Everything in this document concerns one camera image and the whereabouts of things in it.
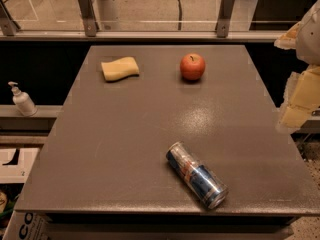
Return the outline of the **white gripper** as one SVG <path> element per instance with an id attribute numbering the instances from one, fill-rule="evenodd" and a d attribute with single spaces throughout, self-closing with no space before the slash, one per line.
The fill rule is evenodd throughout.
<path id="1" fill-rule="evenodd" d="M 277 38 L 274 46 L 296 48 L 297 58 L 310 64 L 302 73 L 292 72 L 287 79 L 276 124 L 278 131 L 297 131 L 320 107 L 320 0 L 300 23 Z"/>

